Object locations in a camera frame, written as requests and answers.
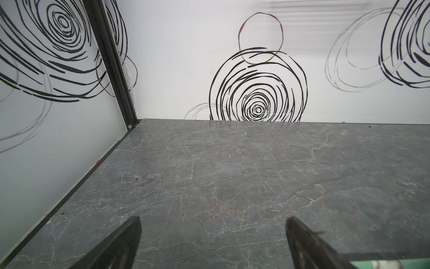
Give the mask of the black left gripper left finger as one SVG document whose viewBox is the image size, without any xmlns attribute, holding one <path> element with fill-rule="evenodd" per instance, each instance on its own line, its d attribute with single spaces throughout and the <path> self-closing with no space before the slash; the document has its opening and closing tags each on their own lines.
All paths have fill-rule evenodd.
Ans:
<svg viewBox="0 0 430 269">
<path fill-rule="evenodd" d="M 131 269 L 141 240 L 138 216 L 131 216 L 89 251 L 72 269 Z"/>
</svg>

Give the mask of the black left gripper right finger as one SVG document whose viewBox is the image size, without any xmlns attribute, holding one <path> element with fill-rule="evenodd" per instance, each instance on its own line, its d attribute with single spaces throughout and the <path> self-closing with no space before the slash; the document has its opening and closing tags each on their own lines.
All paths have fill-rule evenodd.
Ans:
<svg viewBox="0 0 430 269">
<path fill-rule="evenodd" d="M 353 269 L 354 266 L 304 222 L 295 216 L 286 220 L 286 237 L 296 269 Z"/>
</svg>

